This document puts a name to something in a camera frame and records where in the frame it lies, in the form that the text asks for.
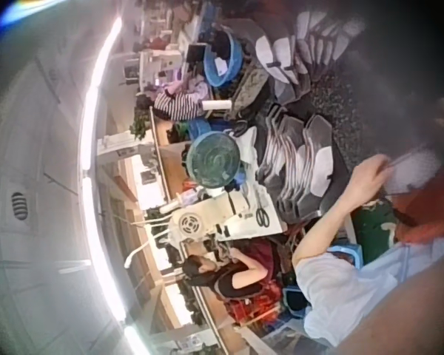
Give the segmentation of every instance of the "person in white shirt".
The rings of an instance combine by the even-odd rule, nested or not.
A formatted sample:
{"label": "person in white shirt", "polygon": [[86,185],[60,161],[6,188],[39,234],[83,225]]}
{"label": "person in white shirt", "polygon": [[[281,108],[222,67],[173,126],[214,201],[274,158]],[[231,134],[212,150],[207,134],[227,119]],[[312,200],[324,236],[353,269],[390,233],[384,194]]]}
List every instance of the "person in white shirt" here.
{"label": "person in white shirt", "polygon": [[293,253],[297,284],[311,303],[306,333],[337,346],[373,308],[405,279],[427,269],[444,255],[444,238],[423,245],[396,245],[357,270],[327,253],[343,221],[374,199],[388,180],[388,158],[375,155],[357,166],[336,204],[308,231]]}

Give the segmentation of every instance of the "scissors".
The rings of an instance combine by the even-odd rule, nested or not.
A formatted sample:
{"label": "scissors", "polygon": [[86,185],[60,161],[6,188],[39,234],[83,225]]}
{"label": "scissors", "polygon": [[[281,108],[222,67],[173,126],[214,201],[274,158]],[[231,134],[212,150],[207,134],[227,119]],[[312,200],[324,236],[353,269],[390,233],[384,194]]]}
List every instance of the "scissors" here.
{"label": "scissors", "polygon": [[260,227],[269,227],[269,216],[266,213],[265,209],[261,206],[260,195],[258,194],[258,190],[255,189],[255,197],[257,198],[257,211],[255,212],[255,217],[257,219],[257,223]]}

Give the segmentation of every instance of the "striped shirt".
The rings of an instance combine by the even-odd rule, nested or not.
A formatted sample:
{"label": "striped shirt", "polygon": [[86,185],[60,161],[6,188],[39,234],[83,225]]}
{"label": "striped shirt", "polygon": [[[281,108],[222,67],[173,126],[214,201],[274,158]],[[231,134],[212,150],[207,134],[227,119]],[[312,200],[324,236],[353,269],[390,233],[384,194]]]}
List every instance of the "striped shirt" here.
{"label": "striped shirt", "polygon": [[183,92],[171,95],[164,90],[156,97],[153,107],[167,114],[171,121],[189,121],[201,115],[200,106],[190,94]]}

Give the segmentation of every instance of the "black scissors handle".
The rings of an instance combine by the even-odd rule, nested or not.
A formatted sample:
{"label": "black scissors handle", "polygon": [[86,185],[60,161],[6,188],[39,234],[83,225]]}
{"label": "black scissors handle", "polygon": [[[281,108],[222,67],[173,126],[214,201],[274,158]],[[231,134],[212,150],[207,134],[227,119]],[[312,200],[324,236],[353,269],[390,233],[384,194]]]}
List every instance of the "black scissors handle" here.
{"label": "black scissors handle", "polygon": [[255,216],[257,218],[257,223],[260,227],[265,227],[265,228],[269,227],[269,216],[266,213],[265,209],[258,208],[255,213]]}

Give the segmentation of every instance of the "green round lid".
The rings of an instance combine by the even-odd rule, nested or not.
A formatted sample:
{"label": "green round lid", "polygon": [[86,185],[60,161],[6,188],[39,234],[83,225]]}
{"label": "green round lid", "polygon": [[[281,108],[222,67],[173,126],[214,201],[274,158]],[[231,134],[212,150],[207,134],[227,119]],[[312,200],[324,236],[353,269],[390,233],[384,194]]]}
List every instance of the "green round lid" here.
{"label": "green round lid", "polygon": [[192,143],[186,166],[194,181],[208,189],[216,189],[233,180],[240,162],[240,150],[233,138],[222,132],[208,132]]}

